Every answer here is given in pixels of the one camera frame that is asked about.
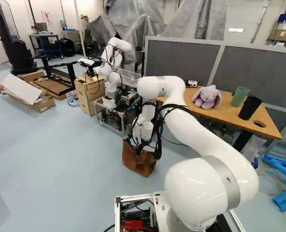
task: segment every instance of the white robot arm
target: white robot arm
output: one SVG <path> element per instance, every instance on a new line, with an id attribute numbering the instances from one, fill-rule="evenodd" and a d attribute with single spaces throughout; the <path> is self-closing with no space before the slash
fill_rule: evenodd
<path id="1" fill-rule="evenodd" d="M 186 106 L 185 84 L 176 76 L 142 77 L 137 90 L 144 102 L 167 97 L 164 105 Z M 210 226 L 217 215 L 253 199 L 258 191 L 258 176 L 237 150 L 207 130 L 191 114 L 171 109 L 160 112 L 163 116 L 167 114 L 168 128 L 179 141 L 202 157 L 172 166 L 166 175 L 165 191 L 179 219 L 189 229 L 200 231 Z M 150 105 L 143 108 L 138 119 L 141 131 L 146 131 L 144 125 L 150 121 L 154 110 Z"/>
<path id="2" fill-rule="evenodd" d="M 109 98 L 114 99 L 116 97 L 117 86 L 121 82 L 121 76 L 117 73 L 123 60 L 121 52 L 129 51 L 131 51 L 130 43 L 112 37 L 102 53 L 102 65 L 94 68 L 96 74 L 101 75 L 105 80 L 109 81 L 106 85 Z M 93 64 L 93 61 L 84 58 L 78 60 L 78 62 L 84 63 L 86 66 L 91 66 Z"/>

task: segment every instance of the cubicle partition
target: cubicle partition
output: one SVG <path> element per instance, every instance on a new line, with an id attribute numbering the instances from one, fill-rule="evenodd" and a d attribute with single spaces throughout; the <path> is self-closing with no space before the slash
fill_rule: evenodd
<path id="1" fill-rule="evenodd" d="M 279 131 L 286 126 L 286 48 L 147 36 L 144 73 L 176 75 L 230 92 L 248 87 Z"/>

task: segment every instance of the white board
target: white board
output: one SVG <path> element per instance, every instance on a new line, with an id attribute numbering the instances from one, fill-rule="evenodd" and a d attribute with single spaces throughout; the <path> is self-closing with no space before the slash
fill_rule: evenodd
<path id="1" fill-rule="evenodd" d="M 30 105 L 33 105 L 42 93 L 42 90 L 28 84 L 11 73 L 1 84 Z"/>

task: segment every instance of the green cup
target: green cup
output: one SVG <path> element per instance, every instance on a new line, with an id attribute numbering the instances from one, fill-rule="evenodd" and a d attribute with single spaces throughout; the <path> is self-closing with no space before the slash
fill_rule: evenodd
<path id="1" fill-rule="evenodd" d="M 247 97 L 250 89 L 245 88 L 243 86 L 238 86 L 234 92 L 234 96 L 231 101 L 231 105 L 233 107 L 239 107 L 244 101 L 245 97 Z"/>

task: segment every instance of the red component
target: red component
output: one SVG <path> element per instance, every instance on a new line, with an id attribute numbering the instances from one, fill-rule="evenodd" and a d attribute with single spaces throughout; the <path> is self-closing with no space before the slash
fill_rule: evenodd
<path id="1" fill-rule="evenodd" d="M 155 232 L 155 230 L 145 227 L 143 225 L 143 221 L 140 220 L 128 220 L 125 221 L 125 225 L 121 226 L 120 229 L 125 229 L 127 231 L 149 231 L 149 232 Z"/>

